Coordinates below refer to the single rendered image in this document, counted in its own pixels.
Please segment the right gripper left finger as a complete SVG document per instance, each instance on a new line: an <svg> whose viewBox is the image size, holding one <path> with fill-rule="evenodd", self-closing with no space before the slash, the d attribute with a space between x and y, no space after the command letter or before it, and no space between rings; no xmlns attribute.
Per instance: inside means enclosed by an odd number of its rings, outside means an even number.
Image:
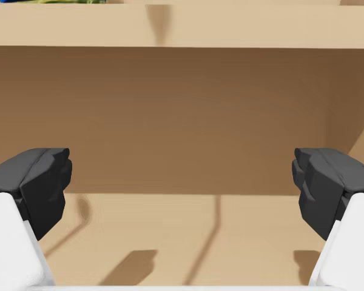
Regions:
<svg viewBox="0 0 364 291"><path fill-rule="evenodd" d="M0 164L0 287L54 285L39 240L62 218L69 155L68 148L37 148Z"/></svg>

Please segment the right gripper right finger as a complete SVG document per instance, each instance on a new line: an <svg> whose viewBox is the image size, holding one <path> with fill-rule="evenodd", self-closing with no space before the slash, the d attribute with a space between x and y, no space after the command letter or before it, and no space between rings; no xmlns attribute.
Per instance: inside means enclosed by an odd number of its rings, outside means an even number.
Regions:
<svg viewBox="0 0 364 291"><path fill-rule="evenodd" d="M364 164L330 148L296 148L304 221L325 240L309 285L364 287Z"/></svg>

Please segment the green and blue rectangular can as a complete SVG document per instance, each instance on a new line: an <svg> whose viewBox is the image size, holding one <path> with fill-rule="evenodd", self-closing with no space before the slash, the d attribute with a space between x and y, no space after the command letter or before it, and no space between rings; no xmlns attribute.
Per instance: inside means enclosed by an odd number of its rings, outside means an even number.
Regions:
<svg viewBox="0 0 364 291"><path fill-rule="evenodd" d="M0 0L0 3L30 4L107 4L108 0Z"/></svg>

